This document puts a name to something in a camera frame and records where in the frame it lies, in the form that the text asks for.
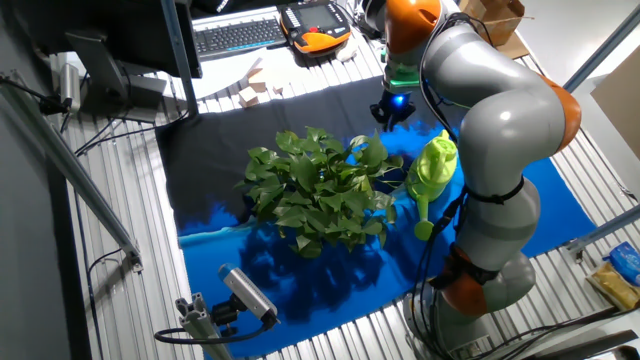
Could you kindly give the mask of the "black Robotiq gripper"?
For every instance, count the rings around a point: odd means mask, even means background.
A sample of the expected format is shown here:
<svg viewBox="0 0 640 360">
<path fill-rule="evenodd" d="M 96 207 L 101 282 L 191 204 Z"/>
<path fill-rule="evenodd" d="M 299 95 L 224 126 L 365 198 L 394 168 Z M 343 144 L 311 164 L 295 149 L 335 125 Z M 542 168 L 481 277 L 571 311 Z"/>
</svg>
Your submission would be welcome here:
<svg viewBox="0 0 640 360">
<path fill-rule="evenodd" d="M 393 132 L 397 126 L 403 123 L 400 119 L 408 118 L 415 111 L 411 95 L 411 92 L 392 93 L 389 90 L 384 90 L 380 105 L 372 104 L 370 112 L 379 124 L 387 124 L 388 119 L 398 118 L 391 119 L 387 126 L 387 131 Z"/>
</svg>

